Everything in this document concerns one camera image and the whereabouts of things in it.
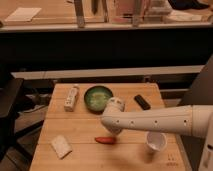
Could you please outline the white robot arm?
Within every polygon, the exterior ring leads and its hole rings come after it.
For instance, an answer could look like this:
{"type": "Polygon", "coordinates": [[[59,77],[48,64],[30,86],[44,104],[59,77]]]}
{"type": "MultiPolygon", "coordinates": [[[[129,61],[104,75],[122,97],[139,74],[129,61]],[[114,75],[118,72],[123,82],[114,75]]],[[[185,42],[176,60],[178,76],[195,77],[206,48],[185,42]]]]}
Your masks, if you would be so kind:
{"type": "Polygon", "coordinates": [[[125,103],[110,98],[101,115],[102,125],[112,134],[123,129],[188,135],[205,139],[198,171],[213,171],[213,105],[185,105],[125,112],[125,103]]]}

